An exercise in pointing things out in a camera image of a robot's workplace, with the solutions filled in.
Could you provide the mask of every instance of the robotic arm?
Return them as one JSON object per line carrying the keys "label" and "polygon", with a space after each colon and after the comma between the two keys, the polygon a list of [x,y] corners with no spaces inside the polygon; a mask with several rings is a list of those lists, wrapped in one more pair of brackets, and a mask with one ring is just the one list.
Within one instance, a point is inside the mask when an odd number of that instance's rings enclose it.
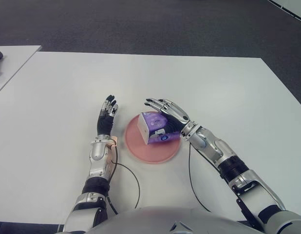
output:
{"label": "robotic arm", "polygon": [[97,137],[92,142],[90,171],[81,195],[64,225],[64,232],[87,232],[107,219],[106,197],[115,165],[112,163],[112,147],[116,140],[111,137],[113,118],[118,110],[114,96],[104,101],[97,121]]}
{"label": "robotic arm", "polygon": [[280,198],[210,130],[191,121],[175,103],[166,99],[146,99],[145,105],[162,113],[171,126],[220,173],[237,196],[237,204],[250,224],[267,234],[301,234],[301,216],[287,211]]}

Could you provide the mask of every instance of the pink plate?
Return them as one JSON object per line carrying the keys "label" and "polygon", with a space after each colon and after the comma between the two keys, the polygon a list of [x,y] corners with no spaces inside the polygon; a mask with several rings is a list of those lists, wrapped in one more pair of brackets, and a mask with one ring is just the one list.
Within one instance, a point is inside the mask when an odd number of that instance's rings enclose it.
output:
{"label": "pink plate", "polygon": [[146,145],[137,128],[138,117],[139,115],[130,121],[125,131],[125,142],[130,152],[147,163],[161,163],[172,158],[178,152],[181,140]]}

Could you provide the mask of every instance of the purple box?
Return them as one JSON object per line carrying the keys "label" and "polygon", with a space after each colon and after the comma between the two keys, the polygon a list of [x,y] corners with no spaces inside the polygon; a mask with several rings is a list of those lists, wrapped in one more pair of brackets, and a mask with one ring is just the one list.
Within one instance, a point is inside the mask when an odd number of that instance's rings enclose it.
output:
{"label": "purple box", "polygon": [[159,112],[142,112],[139,115],[137,127],[145,144],[166,142],[180,138],[180,133],[165,133],[167,118]]}

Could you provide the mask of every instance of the black cable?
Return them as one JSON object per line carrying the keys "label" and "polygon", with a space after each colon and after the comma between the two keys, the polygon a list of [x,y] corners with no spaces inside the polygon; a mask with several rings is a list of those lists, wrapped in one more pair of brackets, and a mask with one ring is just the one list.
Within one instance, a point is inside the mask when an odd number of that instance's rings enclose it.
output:
{"label": "black cable", "polygon": [[[113,177],[113,175],[114,175],[114,173],[115,173],[115,170],[116,170],[117,165],[123,166],[124,168],[126,168],[127,170],[129,170],[129,171],[132,173],[132,175],[134,176],[134,178],[135,178],[135,180],[136,180],[136,182],[137,182],[138,189],[139,189],[139,196],[138,196],[136,205],[135,205],[135,207],[134,207],[134,208],[136,208],[137,205],[139,204],[139,201],[140,201],[140,195],[141,195],[140,183],[139,183],[137,177],[135,176],[135,174],[133,173],[133,171],[130,170],[130,168],[128,168],[127,166],[125,166],[125,165],[123,165],[123,164],[121,164],[121,163],[118,163],[118,150],[117,150],[117,146],[115,146],[115,151],[116,151],[116,162],[113,162],[113,161],[112,161],[112,163],[115,164],[115,167],[114,167],[114,169],[113,169],[113,172],[112,172],[112,174],[111,174],[110,179],[108,180],[108,183],[110,183],[110,181],[111,181],[111,179],[112,179],[112,177]],[[117,215],[118,212],[117,212],[116,208],[113,206],[113,204],[112,204],[112,202],[111,202],[111,199],[110,199],[108,193],[107,193],[106,198],[107,198],[107,201],[108,201],[109,205],[111,206],[111,209],[112,209],[112,210],[114,211],[114,213]]]}
{"label": "black cable", "polygon": [[113,206],[113,204],[112,204],[112,202],[111,202],[111,199],[110,199],[110,197],[108,196],[108,194],[107,194],[106,198],[107,198],[107,200],[108,200],[109,205],[111,206],[111,209],[113,210],[113,212],[115,213],[115,215],[117,215],[118,212],[117,212],[116,208]]}
{"label": "black cable", "polygon": [[111,174],[110,179],[108,180],[108,183],[111,182],[112,177],[113,177],[113,174],[114,174],[115,171],[116,171],[117,163],[118,163],[118,150],[117,150],[117,146],[115,146],[115,151],[116,151],[116,165],[115,165],[115,167],[113,168],[113,172],[112,172],[112,174]]}
{"label": "black cable", "polygon": [[208,209],[200,202],[200,200],[198,199],[198,197],[197,197],[197,195],[196,195],[196,193],[195,193],[195,191],[194,191],[193,184],[192,184],[192,182],[191,182],[191,175],[190,175],[190,147],[191,147],[191,143],[189,144],[189,153],[188,153],[188,173],[189,173],[190,186],[191,186],[191,189],[192,189],[192,191],[193,191],[193,193],[194,193],[194,195],[195,195],[197,201],[199,202],[199,204],[200,204],[202,207],[204,207],[207,211],[211,212],[210,210],[208,210]]}
{"label": "black cable", "polygon": [[139,188],[139,196],[138,196],[138,198],[137,198],[137,202],[136,202],[136,205],[135,205],[135,207],[134,207],[134,208],[136,209],[137,205],[139,204],[140,196],[141,196],[140,183],[139,183],[137,177],[135,176],[135,174],[133,173],[133,171],[131,171],[131,170],[129,169],[129,167],[127,167],[127,166],[125,166],[125,165],[123,165],[123,164],[121,164],[121,163],[115,163],[115,162],[113,162],[113,161],[112,161],[112,163],[113,163],[113,164],[118,164],[118,165],[120,165],[120,166],[123,166],[124,168],[128,169],[128,171],[131,172],[132,175],[134,176],[134,178],[135,178],[135,180],[136,180],[136,182],[137,182],[137,186],[138,186],[138,188]]}
{"label": "black cable", "polygon": [[[112,174],[111,174],[111,177],[110,177],[110,179],[108,180],[108,184],[111,182],[111,179],[112,179],[112,177],[113,177],[113,175],[114,175],[114,173],[115,173],[115,171],[116,171],[116,167],[117,167],[117,163],[118,163],[118,150],[117,150],[117,146],[115,146],[115,151],[116,151],[116,164],[115,164],[115,167],[113,168],[113,172],[112,172]],[[106,198],[107,198],[107,201],[108,201],[108,203],[109,203],[111,209],[112,209],[113,212],[117,215],[118,212],[117,212],[116,208],[113,206],[113,204],[112,204],[112,202],[111,202],[111,199],[110,199],[110,196],[109,196],[108,192],[107,192]]]}

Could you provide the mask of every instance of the white table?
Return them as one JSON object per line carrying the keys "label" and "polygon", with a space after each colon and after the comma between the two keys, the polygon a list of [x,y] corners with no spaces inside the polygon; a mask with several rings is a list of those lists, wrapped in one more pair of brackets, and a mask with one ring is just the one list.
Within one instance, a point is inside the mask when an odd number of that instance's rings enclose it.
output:
{"label": "white table", "polygon": [[0,90],[40,49],[40,45],[0,46],[0,51],[3,53],[3,59],[0,60]]}
{"label": "white table", "polygon": [[[144,99],[164,97],[225,139],[301,214],[301,105],[261,59],[37,52],[0,92],[0,221],[64,223],[88,174],[109,94],[120,106],[112,130],[119,161],[141,184],[139,207],[199,207],[187,142],[157,165],[138,161],[124,145],[127,123],[150,110]],[[244,220],[234,194],[194,151],[191,166],[201,201]],[[119,212],[136,202],[135,180],[121,167],[110,197]]]}

